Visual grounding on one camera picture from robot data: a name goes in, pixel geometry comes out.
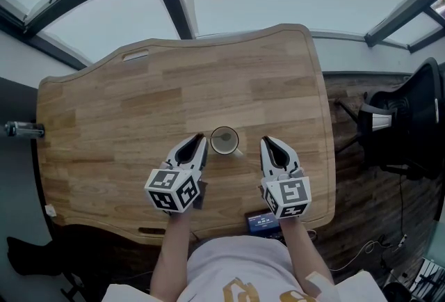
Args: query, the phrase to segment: wood grain tabletop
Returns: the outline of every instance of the wood grain tabletop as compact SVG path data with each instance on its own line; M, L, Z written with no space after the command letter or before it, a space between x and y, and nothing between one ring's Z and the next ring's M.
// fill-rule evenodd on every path
M146 40L39 86L42 187L60 225L84 224L143 244L160 244L168 216L144 192L153 168L181 140L219 126L240 138L237 158L211 148L202 179L200 239L247 230L244 214L267 208L259 141L296 150L310 178L308 228L335 211L334 144L323 75L310 32L280 24L225 38Z

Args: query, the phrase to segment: white t-shirt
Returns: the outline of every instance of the white t-shirt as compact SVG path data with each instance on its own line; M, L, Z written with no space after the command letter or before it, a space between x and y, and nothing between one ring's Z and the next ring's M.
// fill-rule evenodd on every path
M289 252L279 241L249 236L214 239L188 260L188 285L178 302L315 301L303 293L292 271ZM103 301L158 301L131 290L110 285Z

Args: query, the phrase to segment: black office chair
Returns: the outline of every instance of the black office chair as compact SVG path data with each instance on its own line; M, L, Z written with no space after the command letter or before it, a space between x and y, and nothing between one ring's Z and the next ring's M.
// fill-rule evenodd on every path
M358 115L340 105L357 123L357 135L335 151L358 142L365 166L407 175L408 179L436 178L444 163L444 81L437 62L427 59L396 90L365 93ZM406 165L406 169L394 166Z

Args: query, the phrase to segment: wooden floor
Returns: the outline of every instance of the wooden floor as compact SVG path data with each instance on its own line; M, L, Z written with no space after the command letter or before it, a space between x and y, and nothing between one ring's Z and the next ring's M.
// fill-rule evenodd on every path
M354 110L362 103L364 91L397 86L404 78L393 75L325 75L327 95L330 102L334 142L339 147L354 136L355 123L334 105L334 99L343 98ZM335 217L331 223L317 229L318 240L315 242L320 254L331 269L338 269L347 264L370 240L377 240L385 235L385 242L397 245L401 239L401 196L399 176L382 172L378 168L361 169L363 152L354 144L336 157L337 201ZM401 179L403 189L404 215L403 231L408 235L402 249L392 253L392 248L385 253L385 262L395 270L396 276L408 275L401 282L411 281L421 264L421 256L432 227L432 219L439 202L439 185L442 177L435 182L423 179L407 181ZM65 227L66 241L76 244L77 253L72 255L79 269L97 271L95 275L106 276L105 280L126 283L141 290L149 287L150 274L136 278L134 275L151 271L156 263L159 248L140 246L135 243L115 242L112 239L98 240L94 231L89 231L88 238L82 239L75 227ZM96 250L92 253L91 242ZM81 256L80 246L89 249L88 259ZM379 285L388 276L381 267L382 249L374 248L370 254L362 254L347 268L333 273L336 283L364 269L373 275Z
M388 75L325 75L327 96L330 102L334 144L341 146L356 132L355 123L343 109L334 105L342 98L355 112L363 102L365 91L394 87L404 82L402 76ZM401 239L400 176L379 168L362 170L363 150L358 144L336 156L337 201L335 216L329 225L317 230L316 247L329 268L338 269L347 264L370 240L386 236L386 242L398 244ZM432 219L439 202L442 177L434 182L423 179L409 181L401 178L404 214L403 231L408 236L399 251L384 254L388 267L396 276L408 275L400 280L411 281L421 265L421 256L432 227ZM379 285L388 273L380 267L384 249L375 246L370 254L362 253L346 269L333 273L336 282L364 269L373 275Z

